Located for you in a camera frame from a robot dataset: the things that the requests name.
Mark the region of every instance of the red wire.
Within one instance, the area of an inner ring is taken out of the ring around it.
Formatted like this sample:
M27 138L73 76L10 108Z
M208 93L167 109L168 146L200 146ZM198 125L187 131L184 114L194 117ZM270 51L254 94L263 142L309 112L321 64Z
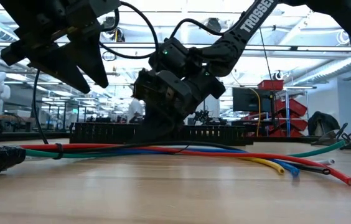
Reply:
M86 148L100 148L100 147L111 147L111 146L117 146L117 145L115 144L63 144L62 145L63 149L86 149ZM21 147L24 149L33 149L33 150L41 150L41 151L58 149L58 146L54 144L21 145ZM136 147L134 149L145 149L145 150L161 151L161 152L179 152L180 151L180 149L172 149L168 147L154 147L154 146ZM189 150L183 150L179 153L185 154L185 155L191 155L191 156L256 157L256 158L262 158L262 159L281 159L285 161L298 162L300 164L305 164L309 166L326 167L330 170L331 175L345 182L347 185L351 186L351 177L331 167L320 164L318 162L313 162L307 159L301 159L293 156L267 154L267 153L197 152L197 151L189 151Z

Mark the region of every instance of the yellow wire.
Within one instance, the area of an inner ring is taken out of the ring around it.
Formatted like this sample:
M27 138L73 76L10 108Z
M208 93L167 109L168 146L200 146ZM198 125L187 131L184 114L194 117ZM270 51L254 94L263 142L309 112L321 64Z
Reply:
M284 174L285 170L283 169L283 167L275 162L272 161L268 161L266 159L260 159L260 158L239 158L239 159L243 159L246 161L251 161L251 162L257 162L259 164L263 164L269 167L274 168L279 174Z
M258 137L258 130L260 128L260 121L261 121L261 100L259 94L256 92L255 89L249 88L253 93L256 93L257 99L258 99L258 122L257 122L257 131L256 131L256 136Z

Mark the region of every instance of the green wire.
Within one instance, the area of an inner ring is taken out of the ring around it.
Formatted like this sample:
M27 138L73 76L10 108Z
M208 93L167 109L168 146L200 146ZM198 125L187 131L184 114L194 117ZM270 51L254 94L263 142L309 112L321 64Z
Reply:
M336 149L340 149L344 145L345 145L344 141L341 140L338 143L335 143L335 144L333 144L331 146L324 147L322 149L309 151L309 152L298 153L298 154L290 154L288 156L299 157L299 158L316 156L316 155L327 153L327 152L330 152L330 151L333 151L333 150L336 150Z
M310 156L316 156L319 154L327 153L336 149L339 149L345 145L344 141L339 141L338 143L335 143L331 146L324 147L322 149L310 151L310 152L303 152L299 154L291 154L288 156L293 156L293 157L310 157ZM26 155L27 156L34 156L34 157L48 157L48 158L56 158L58 157L59 153L55 152L42 152L42 151L36 151L36 150L30 150L30 149L25 149L26 150ZM113 157L113 156L123 156L124 154L118 154L118 153L91 153L91 154L63 154L62 158L65 159L81 159L81 158L97 158L97 157Z

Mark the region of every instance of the workbench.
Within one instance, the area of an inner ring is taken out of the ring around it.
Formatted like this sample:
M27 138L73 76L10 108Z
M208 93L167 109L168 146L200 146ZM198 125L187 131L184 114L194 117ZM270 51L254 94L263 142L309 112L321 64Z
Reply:
M256 142L244 149L289 154L313 147ZM328 158L351 176L351 151L311 159ZM304 171L293 180L289 173L235 158L49 159L0 174L0 223L342 224L351 223L351 187Z

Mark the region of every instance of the wire bundle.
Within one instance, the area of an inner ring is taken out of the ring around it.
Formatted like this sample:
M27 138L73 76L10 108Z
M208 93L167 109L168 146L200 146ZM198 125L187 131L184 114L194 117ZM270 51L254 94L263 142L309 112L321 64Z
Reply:
M177 146L184 147L186 144L190 144L190 148L182 148L181 150L177 148ZM95 158L136 154L183 154L190 156L236 157L270 166L276 169L280 174L284 174L284 170L286 169L292 173L293 177L297 177L299 175L299 170L306 170L325 175L330 174L345 182L347 185L351 185L351 177L327 166L333 164L334 160L314 162L302 159L302 157L315 156L333 151L343 145L344 142L340 141L323 149L287 156L267 153L249 153L231 146L207 142L152 142L127 145L64 144L60 145L60 147L58 144L46 144L22 145L21 148L26 150L27 156L47 158Z

